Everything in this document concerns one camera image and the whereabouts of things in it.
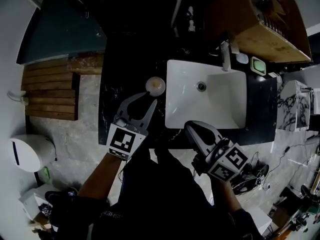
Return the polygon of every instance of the sink drain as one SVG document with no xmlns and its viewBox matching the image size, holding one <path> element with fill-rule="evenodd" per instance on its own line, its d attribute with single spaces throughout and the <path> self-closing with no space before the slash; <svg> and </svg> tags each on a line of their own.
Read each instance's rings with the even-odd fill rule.
<svg viewBox="0 0 320 240">
<path fill-rule="evenodd" d="M 199 92 L 204 92 L 207 89 L 207 86 L 204 82 L 198 82 L 196 84 L 196 88 L 198 89 Z"/>
</svg>

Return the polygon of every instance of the floor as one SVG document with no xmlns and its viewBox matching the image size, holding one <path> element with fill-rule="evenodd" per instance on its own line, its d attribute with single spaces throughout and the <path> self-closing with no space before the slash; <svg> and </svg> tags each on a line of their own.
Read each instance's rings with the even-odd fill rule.
<svg viewBox="0 0 320 240">
<path fill-rule="evenodd" d="M 49 137 L 55 144 L 57 161 L 53 161 L 47 167 L 50 173 L 50 181 L 57 188 L 67 186 L 80 187 L 93 172 L 97 164 L 106 153 L 106 147 L 98 145 L 98 107 L 100 76 L 82 76 L 79 89 L 79 108 L 77 121 L 63 121 L 39 117 L 30 117 L 33 132 Z M 274 142 L 243 146 L 243 150 L 249 158 L 253 158 L 255 165 L 257 158 L 267 163 L 270 172 L 266 183 L 270 183 L 270 189 L 256 188 L 246 194 L 238 196 L 238 200 L 244 209 L 259 206 L 265 213 L 269 213 L 281 191 L 290 184 L 297 193 L 302 184 L 308 187 L 312 183 L 314 171 L 317 169 L 320 157 L 315 155 L 315 145 L 301 146 L 305 139 L 316 134 L 312 131 L 290 132 L 277 130 Z M 291 147 L 281 159 L 284 150 Z M 153 150 L 152 159 L 156 160 Z M 191 161 L 195 152 L 190 149 L 171 150 L 171 153 L 186 167 L 193 171 Z M 45 181 L 45 176 L 40 172 L 40 178 Z M 202 187 L 206 197 L 212 201 L 211 185 L 208 176 L 196 176 L 195 181 Z M 109 199 L 116 203 L 120 193 L 121 183 L 115 179 Z"/>
</svg>

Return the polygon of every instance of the black marble countertop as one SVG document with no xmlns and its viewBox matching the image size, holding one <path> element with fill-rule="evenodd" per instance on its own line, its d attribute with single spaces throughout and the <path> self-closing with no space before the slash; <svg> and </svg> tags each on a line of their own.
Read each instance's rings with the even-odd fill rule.
<svg viewBox="0 0 320 240">
<path fill-rule="evenodd" d="M 106 45 L 99 97 L 98 141 L 105 145 L 108 129 L 121 102 L 145 92 L 150 77 L 167 79 L 167 61 L 185 60 L 221 66 L 221 58 L 209 55 L 208 48 L 197 41 L 142 38 L 137 36 L 110 37 Z M 239 145 L 272 142 L 277 122 L 277 80 L 262 80 L 249 65 L 231 58 L 231 68 L 247 75 L 247 116 L 243 129 L 219 129 L 222 136 Z M 181 129 L 165 126 L 166 93 L 157 97 L 157 106 L 148 126 L 150 148 L 165 145 L 168 149 L 189 149 L 190 144 Z M 149 95 L 128 108 L 134 118 L 144 116 L 153 101 Z"/>
</svg>

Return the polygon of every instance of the cable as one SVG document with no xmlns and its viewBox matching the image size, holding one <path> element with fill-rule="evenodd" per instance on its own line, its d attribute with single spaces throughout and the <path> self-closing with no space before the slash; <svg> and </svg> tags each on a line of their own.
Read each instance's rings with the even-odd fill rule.
<svg viewBox="0 0 320 240">
<path fill-rule="evenodd" d="M 121 171 L 118 173 L 118 179 L 119 179 L 119 181 L 120 181 L 121 183 L 123 183 L 123 180 L 120 178 L 120 176 L 121 176 L 121 173 L 124 171 L 124 168 L 125 168 L 125 166 L 127 165 L 127 162 L 128 162 L 128 160 L 125 161 L 124 167 L 123 167 L 123 168 L 121 169 Z"/>
<path fill-rule="evenodd" d="M 253 189 L 251 189 L 251 190 L 249 190 L 249 191 L 247 191 L 247 192 L 241 193 L 241 194 L 237 194 L 236 196 L 239 197 L 239 196 L 242 196 L 242 195 L 244 195 L 244 194 L 246 194 L 246 193 L 249 193 L 249 192 L 251 192 L 251 191 L 254 191 L 257 187 L 258 187 L 258 186 L 255 186 Z"/>
<path fill-rule="evenodd" d="M 280 157 L 280 161 L 279 161 L 279 164 L 275 167 L 275 168 L 273 168 L 272 170 L 270 170 L 269 172 L 268 172 L 268 174 L 266 175 L 266 177 L 264 178 L 264 182 L 263 182 L 263 185 L 266 183 L 266 179 L 268 178 L 268 176 L 269 176 L 269 174 L 270 173 L 272 173 L 275 169 L 277 169 L 280 165 L 281 165 L 281 159 L 286 155 L 286 153 L 289 151 L 289 149 L 288 149 L 289 147 L 287 147 L 284 151 L 283 151 L 283 155 Z"/>
<path fill-rule="evenodd" d="M 269 183 L 269 182 L 263 183 L 263 184 L 262 184 L 262 189 L 263 189 L 264 192 L 268 191 L 268 189 L 270 189 L 270 183 Z"/>
<path fill-rule="evenodd" d="M 51 141 L 52 142 L 52 144 L 53 144 L 53 146 L 54 146 L 54 153 L 55 153 L 55 159 L 54 159 L 54 161 L 58 161 L 58 158 L 57 158 L 57 149 L 56 149 L 56 145 L 54 144 L 54 142 L 53 141 Z"/>
<path fill-rule="evenodd" d="M 258 161 L 259 161 L 259 156 L 258 156 L 258 154 L 259 154 L 259 151 L 256 151 L 256 152 L 253 154 L 252 159 L 251 159 L 251 162 L 250 162 L 250 165 L 252 164 L 252 161 L 254 160 L 255 155 L 256 155 L 256 157 L 257 157 L 257 159 L 258 159 Z"/>
<path fill-rule="evenodd" d="M 238 185 L 235 185 L 232 189 L 234 190 L 234 189 L 235 189 L 236 187 L 238 187 L 239 185 L 241 185 L 241 184 L 243 184 L 243 183 L 245 183 L 245 182 L 248 182 L 248 181 L 252 181 L 252 178 L 246 179 L 245 181 L 240 182 Z"/>
<path fill-rule="evenodd" d="M 291 177 L 291 179 L 290 179 L 290 181 L 289 181 L 289 185 L 291 184 L 291 181 L 292 181 L 292 179 L 294 178 L 294 176 L 296 175 L 297 171 L 299 171 L 300 167 L 303 166 L 305 162 L 306 162 L 306 165 L 308 165 L 309 160 L 311 159 L 311 157 L 312 157 L 312 155 L 311 155 L 311 150 L 310 150 L 310 157 L 309 157 L 307 160 L 304 160 L 304 161 L 302 162 L 302 164 L 300 164 L 300 165 L 298 166 L 298 168 L 295 170 L 293 176 Z"/>
<path fill-rule="evenodd" d="M 279 164 L 275 167 L 275 168 L 273 168 L 272 170 L 270 170 L 269 172 L 268 172 L 268 174 L 266 175 L 266 177 L 264 178 L 264 182 L 263 182 L 263 185 L 266 183 L 266 179 L 267 179 L 267 177 L 269 176 L 269 174 L 271 173 L 271 172 L 273 172 L 275 169 L 277 169 L 280 165 L 281 165 L 281 160 L 282 160 L 282 158 L 287 154 L 287 152 L 291 149 L 291 148 L 294 148 L 294 147 L 297 147 L 297 146 L 304 146 L 304 148 L 305 148 L 305 157 L 307 158 L 307 160 L 305 160 L 304 162 L 306 162 L 306 161 L 308 161 L 309 159 L 310 159 L 310 157 L 309 157 L 309 159 L 308 159 L 308 156 L 307 156 L 307 148 L 306 148 L 306 145 L 305 144 L 297 144 L 297 145 L 292 145 L 292 146 L 287 146 L 286 148 L 285 148 L 285 150 L 283 151 L 283 155 L 280 157 L 280 161 L 279 161 Z"/>
</svg>

